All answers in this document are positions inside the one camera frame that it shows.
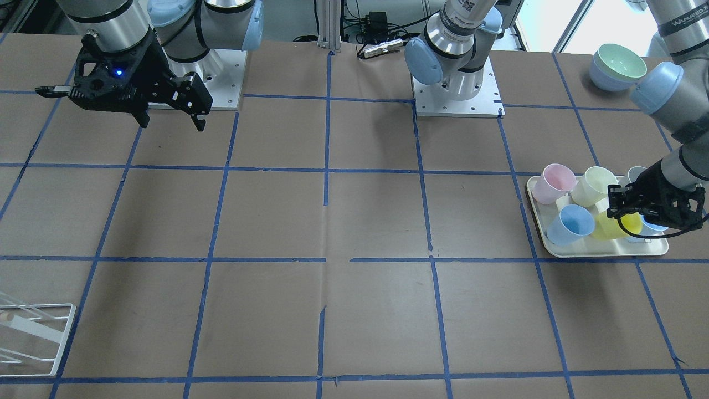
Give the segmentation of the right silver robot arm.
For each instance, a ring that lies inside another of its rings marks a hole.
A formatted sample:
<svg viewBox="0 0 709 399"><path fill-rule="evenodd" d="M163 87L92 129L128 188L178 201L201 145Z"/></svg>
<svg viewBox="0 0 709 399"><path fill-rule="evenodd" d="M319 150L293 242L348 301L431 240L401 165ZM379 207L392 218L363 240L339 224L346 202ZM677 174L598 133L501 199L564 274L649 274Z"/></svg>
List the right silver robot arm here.
<svg viewBox="0 0 709 399"><path fill-rule="evenodd" d="M263 40L261 1L60 1L82 46L73 83L41 86L43 98L69 98L85 110L130 114L142 127L163 103L186 113L198 131L213 106L206 83L222 69L218 50L256 50Z"/></svg>

